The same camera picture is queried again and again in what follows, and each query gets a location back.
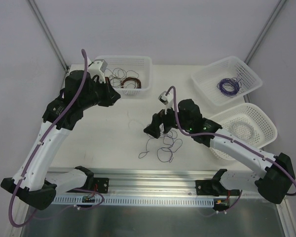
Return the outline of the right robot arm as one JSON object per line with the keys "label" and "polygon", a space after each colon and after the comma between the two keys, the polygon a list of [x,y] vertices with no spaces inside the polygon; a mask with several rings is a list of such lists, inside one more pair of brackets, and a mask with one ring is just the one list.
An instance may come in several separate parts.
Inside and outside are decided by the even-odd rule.
{"label": "right robot arm", "polygon": [[249,168],[248,172],[218,170],[212,179],[201,183],[202,193],[218,197],[228,191],[247,190],[258,192],[274,204],[280,204],[286,196],[296,196],[296,176],[288,155],[274,155],[239,141],[220,124],[203,117],[193,100],[182,100],[176,107],[155,113],[144,133],[159,138],[161,127],[164,133],[178,129],[195,142],[221,151]]}

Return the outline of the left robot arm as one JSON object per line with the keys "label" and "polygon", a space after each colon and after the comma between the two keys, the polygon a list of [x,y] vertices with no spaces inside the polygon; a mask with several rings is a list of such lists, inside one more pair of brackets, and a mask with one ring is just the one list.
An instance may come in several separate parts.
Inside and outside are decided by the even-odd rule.
{"label": "left robot arm", "polygon": [[56,195],[79,188],[94,190],[94,173],[77,166],[68,173],[47,177],[47,171],[63,141],[83,118],[83,112],[93,106],[109,107],[121,96],[104,73],[75,70],[65,78],[59,96],[47,105],[42,116],[38,137],[19,171],[4,178],[0,186],[26,204],[38,210],[46,209]]}

